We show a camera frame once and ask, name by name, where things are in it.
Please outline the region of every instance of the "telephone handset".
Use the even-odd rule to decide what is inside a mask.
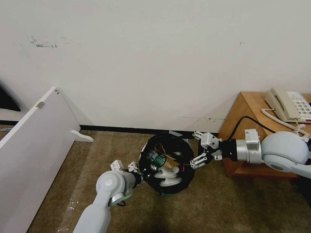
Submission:
[[[266,92],[265,101],[284,122],[311,123],[311,106],[298,92],[271,88]]]

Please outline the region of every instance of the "carpet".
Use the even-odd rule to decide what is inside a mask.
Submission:
[[[148,134],[82,131],[93,143],[75,142],[28,233],[72,232],[93,202],[98,177],[120,159],[138,161]],[[194,154],[198,141],[190,140]],[[222,163],[199,168],[179,194],[159,196],[147,183],[126,207],[113,206],[107,232],[310,232],[311,209],[285,180],[227,178]]]

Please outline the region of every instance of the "wooden table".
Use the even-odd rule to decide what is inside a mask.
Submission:
[[[311,94],[303,95],[304,98],[311,102]],[[265,93],[261,92],[241,92],[229,114],[226,118],[219,134],[218,138],[222,138],[223,140],[228,139],[230,136],[233,128],[235,127],[236,123],[242,116],[249,116],[254,118],[255,120],[259,121],[261,124],[267,126],[268,128],[274,131],[290,131],[293,130],[287,128],[281,124],[276,123],[275,121],[271,120],[270,118],[263,115],[261,112],[262,108],[270,108],[269,105],[265,101]],[[276,116],[273,111],[268,111],[270,114]],[[304,131],[307,131],[311,134],[311,124],[306,124],[307,127],[304,128]],[[243,119],[240,123],[236,133],[234,134],[233,138],[235,139],[244,139],[245,129],[255,128],[258,131],[258,135],[260,136],[260,140],[262,141],[267,135],[271,134],[271,132],[261,128],[255,122],[249,119]],[[249,164],[243,161],[239,162],[232,162],[228,158],[223,158],[223,165],[226,172],[226,175],[229,176],[250,176],[250,177],[267,177],[267,178],[297,178],[298,176],[293,173],[285,173],[279,172],[274,170],[265,164]]]

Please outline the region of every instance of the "white wall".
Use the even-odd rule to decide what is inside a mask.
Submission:
[[[310,9],[310,0],[2,0],[0,80],[24,111],[0,119],[19,120],[58,86],[80,124],[217,132],[240,91],[310,93]]]

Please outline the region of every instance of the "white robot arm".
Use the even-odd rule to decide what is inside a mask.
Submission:
[[[193,136],[201,139],[204,153],[190,161],[196,169],[203,166],[208,157],[215,160],[230,158],[232,161],[246,161],[260,164],[282,172],[292,172],[311,179],[311,165],[305,165],[309,157],[305,138],[280,131],[268,135],[260,144],[258,132],[255,129],[245,130],[245,140],[221,141],[211,133],[194,132]]]
[[[103,233],[110,222],[110,206],[116,205],[129,198],[133,188],[142,182],[138,165],[132,162],[128,171],[123,171],[120,160],[115,160],[111,171],[103,173],[97,180],[97,196],[92,204],[85,208],[74,233]]]

